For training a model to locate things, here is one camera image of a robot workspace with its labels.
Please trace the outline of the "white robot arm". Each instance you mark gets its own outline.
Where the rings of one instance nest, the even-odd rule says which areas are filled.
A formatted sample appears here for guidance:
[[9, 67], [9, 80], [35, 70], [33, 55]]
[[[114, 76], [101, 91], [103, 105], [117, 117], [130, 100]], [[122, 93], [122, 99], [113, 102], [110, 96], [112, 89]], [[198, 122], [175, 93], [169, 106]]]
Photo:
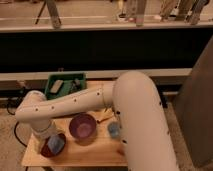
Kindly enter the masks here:
[[15, 117], [44, 139], [56, 130], [53, 118], [102, 108], [113, 108], [119, 118], [129, 171], [180, 171], [158, 90], [140, 71], [128, 71], [112, 83], [53, 100], [31, 91]]

